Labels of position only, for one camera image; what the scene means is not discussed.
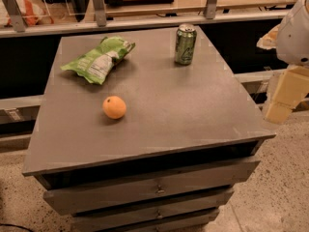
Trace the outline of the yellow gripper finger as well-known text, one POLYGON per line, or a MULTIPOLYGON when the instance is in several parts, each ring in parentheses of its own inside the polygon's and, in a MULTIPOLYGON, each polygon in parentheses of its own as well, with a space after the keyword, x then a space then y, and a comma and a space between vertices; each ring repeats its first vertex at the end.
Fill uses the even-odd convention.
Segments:
POLYGON ((308 68, 289 65, 283 72, 275 72, 267 87, 264 118, 273 124, 282 124, 308 94, 308 68))
POLYGON ((278 25, 270 29, 265 35, 258 39, 256 46, 265 50, 275 49, 277 46, 278 29, 278 25))

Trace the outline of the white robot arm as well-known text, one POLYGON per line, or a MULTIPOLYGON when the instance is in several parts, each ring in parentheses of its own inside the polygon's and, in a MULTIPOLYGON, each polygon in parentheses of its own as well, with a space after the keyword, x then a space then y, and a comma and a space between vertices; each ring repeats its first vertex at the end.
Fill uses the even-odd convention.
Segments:
POLYGON ((262 36, 257 47, 276 50, 288 67, 267 88, 265 119, 282 124, 309 94, 309 0, 297 0, 282 21, 262 36))

